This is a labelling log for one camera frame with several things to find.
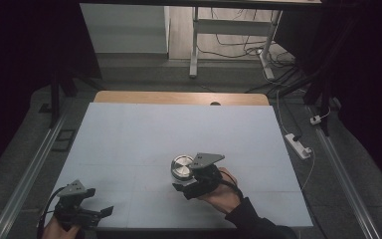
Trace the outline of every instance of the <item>silver lid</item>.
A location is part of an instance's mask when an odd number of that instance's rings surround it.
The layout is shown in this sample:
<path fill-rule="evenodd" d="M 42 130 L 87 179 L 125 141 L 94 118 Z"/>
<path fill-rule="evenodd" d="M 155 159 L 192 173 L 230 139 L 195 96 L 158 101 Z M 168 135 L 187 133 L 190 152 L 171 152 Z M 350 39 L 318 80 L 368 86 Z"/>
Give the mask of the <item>silver lid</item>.
<path fill-rule="evenodd" d="M 188 167 L 193 162 L 193 158 L 189 155 L 179 155 L 172 160 L 170 171 L 172 175 L 181 181 L 187 181 L 192 178 L 192 171 Z"/>

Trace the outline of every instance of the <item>floor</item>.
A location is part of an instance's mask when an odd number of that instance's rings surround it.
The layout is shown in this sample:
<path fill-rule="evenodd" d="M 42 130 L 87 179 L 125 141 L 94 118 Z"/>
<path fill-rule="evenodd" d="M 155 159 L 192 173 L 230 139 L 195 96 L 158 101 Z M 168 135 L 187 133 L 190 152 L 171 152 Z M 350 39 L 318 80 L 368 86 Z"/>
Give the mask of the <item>floor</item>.
<path fill-rule="evenodd" d="M 213 8 L 212 16 L 212 9 L 199 8 L 199 19 L 270 22 L 271 14 L 272 11 L 269 10 Z M 193 33 L 192 8 L 170 7 L 170 17 L 169 42 L 174 44 L 169 45 L 169 59 L 189 59 Z M 198 53 L 198 58 L 222 61 L 254 61 L 258 59 L 255 51 L 250 51 L 249 54 L 246 55 L 246 50 L 263 48 L 265 41 L 266 37 L 199 34 L 197 45 L 201 51 Z M 221 54 L 227 57 L 203 53 L 202 51 Z M 273 44 L 271 52 L 282 53 L 285 52 L 285 50 L 279 45 Z M 288 56 L 283 56 L 282 60 L 286 60 L 287 57 Z"/>
<path fill-rule="evenodd" d="M 236 16 L 235 14 L 237 13 L 234 12 L 228 16 L 231 18 Z M 172 38 L 174 37 L 173 32 L 174 27 L 172 26 Z M 201 47 L 209 48 L 210 44 L 215 46 L 216 38 L 212 38 L 211 43 L 207 44 Z M 241 47 L 236 51 L 226 47 L 210 48 L 210 50 L 225 51 L 222 52 L 224 54 L 239 54 L 242 51 Z M 199 63 L 198 78 L 191 80 L 188 77 L 189 62 L 184 60 L 188 59 L 189 53 L 184 51 L 185 53 L 182 53 L 181 57 L 179 52 L 175 53 L 176 57 L 173 57 L 173 53 L 171 53 L 170 57 L 174 59 L 170 61 L 100 56 L 98 61 L 103 80 L 95 80 L 95 82 L 107 90 L 114 91 L 245 93 L 252 90 L 249 93 L 265 94 L 271 88 L 263 87 L 268 82 L 263 78 L 258 61 L 204 59 Z M 281 51 L 273 53 L 274 57 L 279 53 Z M 273 68 L 273 71 L 279 76 L 287 69 Z M 297 78 L 298 75 L 295 74 L 292 80 L 297 81 Z M 79 89 L 76 97 L 66 98 L 61 95 L 63 108 L 71 104 L 62 125 L 64 130 L 77 131 L 79 129 L 88 104 L 93 101 L 97 92 L 96 89 L 82 81 L 75 80 L 75 83 Z M 294 228 L 294 231 L 299 238 L 366 238 L 335 172 L 330 166 L 330 161 L 316 135 L 315 127 L 307 121 L 311 114 L 301 100 L 304 90 L 306 89 L 286 96 L 279 100 L 279 104 L 275 98 L 270 99 L 270 103 L 277 113 L 278 122 L 280 122 L 279 113 L 281 113 L 282 125 L 285 129 L 295 133 L 303 132 L 301 142 L 315 150 L 315 161 L 302 161 L 290 147 L 287 149 L 299 184 L 303 186 L 307 181 L 303 192 L 314 223 L 312 228 Z M 49 102 L 49 87 L 40 89 L 32 95 L 31 108 L 0 159 L 0 214 L 49 132 L 50 115 L 39 113 L 42 105 Z M 382 173 L 362 145 L 339 121 L 338 106 L 333 106 L 329 115 L 329 129 L 330 138 L 382 238 Z M 69 154 L 67 151 L 61 150 L 69 147 L 65 141 L 55 141 L 51 147 L 52 150 L 46 157 L 7 238 L 35 237 L 39 214 L 52 193 L 53 185 Z M 88 238 L 94 237 L 93 233 L 88 234 Z"/>

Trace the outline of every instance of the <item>wall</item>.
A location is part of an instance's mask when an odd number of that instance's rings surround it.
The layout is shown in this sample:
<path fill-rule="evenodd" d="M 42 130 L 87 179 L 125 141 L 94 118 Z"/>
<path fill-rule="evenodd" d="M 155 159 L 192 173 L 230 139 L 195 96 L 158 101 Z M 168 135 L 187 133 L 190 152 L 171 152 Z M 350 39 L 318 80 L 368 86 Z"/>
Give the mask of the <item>wall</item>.
<path fill-rule="evenodd" d="M 81 4 L 96 53 L 167 53 L 163 6 Z"/>

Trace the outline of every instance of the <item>table surface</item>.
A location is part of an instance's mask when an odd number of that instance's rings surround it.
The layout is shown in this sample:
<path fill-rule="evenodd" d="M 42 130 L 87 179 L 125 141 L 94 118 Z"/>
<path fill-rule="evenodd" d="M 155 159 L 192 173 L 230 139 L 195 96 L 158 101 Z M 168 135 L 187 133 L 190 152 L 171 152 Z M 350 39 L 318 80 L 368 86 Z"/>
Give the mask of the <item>table surface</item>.
<path fill-rule="evenodd" d="M 281 225 L 312 226 L 275 112 L 263 95 L 100 92 L 55 188 L 76 179 L 95 188 L 84 208 L 114 206 L 101 228 L 231 228 L 223 214 L 187 201 L 171 185 L 171 160 L 197 152 L 225 154 L 217 165 L 240 178 L 260 215 Z"/>

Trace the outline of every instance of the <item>black clamp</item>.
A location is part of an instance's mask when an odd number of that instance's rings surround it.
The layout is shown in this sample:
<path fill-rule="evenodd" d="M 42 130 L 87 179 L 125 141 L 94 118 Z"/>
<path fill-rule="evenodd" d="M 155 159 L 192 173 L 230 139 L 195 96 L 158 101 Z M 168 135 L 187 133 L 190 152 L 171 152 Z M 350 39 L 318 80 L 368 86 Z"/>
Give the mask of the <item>black clamp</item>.
<path fill-rule="evenodd" d="M 192 171 L 195 181 L 187 185 L 180 183 L 172 183 L 172 185 L 177 191 L 183 192 L 185 198 L 188 200 L 214 191 L 219 184 L 230 186 L 237 191 L 240 199 L 242 199 L 243 196 L 241 190 L 237 187 L 237 185 L 223 180 L 221 171 L 214 164 L 224 158 L 225 155 L 221 154 L 197 153 L 193 162 L 187 165 Z"/>
<path fill-rule="evenodd" d="M 48 213 L 49 206 L 55 196 L 59 196 L 60 200 L 55 206 L 54 216 L 66 230 L 73 225 L 79 225 L 83 229 L 96 229 L 102 218 L 110 216 L 113 211 L 113 206 L 105 208 L 101 211 L 90 211 L 81 208 L 84 199 L 95 196 L 94 188 L 85 189 L 79 180 L 66 187 L 61 187 L 55 191 L 45 207 L 42 216 L 39 219 L 37 238 L 42 238 L 45 218 Z"/>

